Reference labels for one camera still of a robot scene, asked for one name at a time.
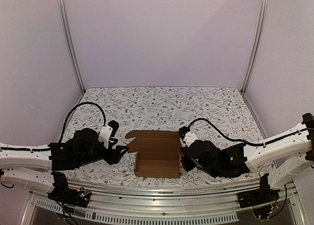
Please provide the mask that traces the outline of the brown cardboard box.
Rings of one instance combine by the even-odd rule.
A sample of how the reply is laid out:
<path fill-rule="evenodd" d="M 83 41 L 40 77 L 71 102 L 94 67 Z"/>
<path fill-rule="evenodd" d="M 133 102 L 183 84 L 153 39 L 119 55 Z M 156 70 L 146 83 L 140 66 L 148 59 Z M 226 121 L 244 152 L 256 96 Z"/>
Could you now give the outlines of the brown cardboard box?
<path fill-rule="evenodd" d="M 128 153 L 136 153 L 134 173 L 137 177 L 179 178 L 181 139 L 178 132 L 133 130 L 126 134 L 132 139 Z"/>

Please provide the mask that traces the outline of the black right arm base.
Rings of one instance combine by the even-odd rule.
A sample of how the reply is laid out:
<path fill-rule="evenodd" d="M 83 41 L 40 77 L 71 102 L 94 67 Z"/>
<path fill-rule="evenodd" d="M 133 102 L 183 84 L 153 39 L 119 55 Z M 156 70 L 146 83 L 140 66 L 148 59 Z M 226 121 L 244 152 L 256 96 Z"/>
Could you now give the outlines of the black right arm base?
<path fill-rule="evenodd" d="M 257 189 L 240 192 L 237 194 L 237 201 L 240 208 L 251 207 L 254 217 L 258 220 L 268 220 L 275 216 L 278 208 L 280 189 L 271 189 L 268 183 L 269 173 L 260 178 Z"/>

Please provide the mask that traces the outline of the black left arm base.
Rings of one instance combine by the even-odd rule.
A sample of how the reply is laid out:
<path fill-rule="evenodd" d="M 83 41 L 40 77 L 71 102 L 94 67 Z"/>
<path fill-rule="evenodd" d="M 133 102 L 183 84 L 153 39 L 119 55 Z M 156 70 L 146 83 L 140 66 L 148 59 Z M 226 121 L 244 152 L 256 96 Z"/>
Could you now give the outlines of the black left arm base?
<path fill-rule="evenodd" d="M 61 172 L 53 171 L 51 175 L 53 176 L 53 183 L 52 191 L 47 193 L 49 199 L 61 204 L 87 208 L 91 197 L 89 189 L 84 187 L 78 189 L 69 188 L 67 178 Z"/>

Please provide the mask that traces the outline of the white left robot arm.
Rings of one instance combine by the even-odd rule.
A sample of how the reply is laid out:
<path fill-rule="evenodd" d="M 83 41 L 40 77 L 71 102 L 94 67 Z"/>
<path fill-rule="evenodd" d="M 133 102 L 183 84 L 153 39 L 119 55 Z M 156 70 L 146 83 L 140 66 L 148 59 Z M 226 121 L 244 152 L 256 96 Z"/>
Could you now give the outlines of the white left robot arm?
<path fill-rule="evenodd" d="M 105 126 L 99 133 L 85 128 L 75 131 L 66 142 L 52 142 L 43 146 L 19 147 L 0 145 L 1 183 L 24 184 L 45 193 L 54 193 L 62 202 L 69 202 L 73 192 L 68 188 L 64 171 L 104 160 L 118 163 L 128 151 L 117 145 L 113 129 Z"/>

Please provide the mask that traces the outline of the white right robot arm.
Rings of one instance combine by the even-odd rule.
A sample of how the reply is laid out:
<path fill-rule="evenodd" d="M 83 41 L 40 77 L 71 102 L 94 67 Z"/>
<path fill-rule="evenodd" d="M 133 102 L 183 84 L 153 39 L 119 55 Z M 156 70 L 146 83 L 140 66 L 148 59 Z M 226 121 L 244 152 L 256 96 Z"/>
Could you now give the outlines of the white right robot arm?
<path fill-rule="evenodd" d="M 191 124 L 179 129 L 184 142 L 181 163 L 185 171 L 197 168 L 212 177 L 235 178 L 252 172 L 264 164 L 288 159 L 265 176 L 266 184 L 254 191 L 257 203 L 265 203 L 273 190 L 281 189 L 301 171 L 314 164 L 314 116 L 306 113 L 302 121 L 289 130 L 262 141 L 232 139 L 217 132 L 234 145 L 221 150 L 211 141 L 199 140 Z"/>

